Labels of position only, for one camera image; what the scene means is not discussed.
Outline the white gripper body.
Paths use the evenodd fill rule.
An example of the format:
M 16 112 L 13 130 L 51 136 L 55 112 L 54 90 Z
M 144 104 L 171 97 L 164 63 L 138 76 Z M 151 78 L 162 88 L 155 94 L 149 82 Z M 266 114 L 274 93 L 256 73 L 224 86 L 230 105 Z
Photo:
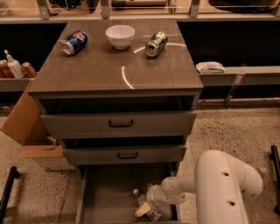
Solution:
M 147 190 L 146 198 L 162 214 L 158 221 L 169 221 L 172 218 L 172 209 L 165 201 L 165 194 L 160 185 L 154 185 L 150 190 Z

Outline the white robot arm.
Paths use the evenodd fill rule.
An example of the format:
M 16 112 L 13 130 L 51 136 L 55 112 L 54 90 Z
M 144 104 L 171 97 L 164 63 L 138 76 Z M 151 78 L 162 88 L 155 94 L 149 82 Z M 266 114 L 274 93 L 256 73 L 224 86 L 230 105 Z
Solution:
M 249 224 L 243 200 L 254 200 L 262 191 L 263 179 L 254 167 L 221 150 L 207 150 L 192 176 L 165 178 L 149 185 L 146 194 L 134 190 L 139 204 L 135 216 L 157 221 L 162 216 L 159 206 L 180 205 L 193 193 L 198 224 Z

